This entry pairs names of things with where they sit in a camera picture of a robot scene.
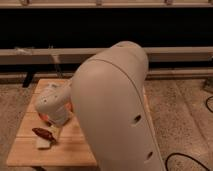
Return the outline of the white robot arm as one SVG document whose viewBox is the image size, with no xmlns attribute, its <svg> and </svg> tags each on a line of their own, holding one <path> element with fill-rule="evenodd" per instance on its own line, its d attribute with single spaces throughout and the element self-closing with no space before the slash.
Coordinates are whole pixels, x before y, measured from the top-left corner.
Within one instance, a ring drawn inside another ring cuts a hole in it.
<svg viewBox="0 0 213 171">
<path fill-rule="evenodd" d="M 122 41 L 90 57 L 65 84 L 38 96 L 35 109 L 63 125 L 70 102 L 101 171 L 165 171 L 143 87 L 144 49 Z"/>
</svg>

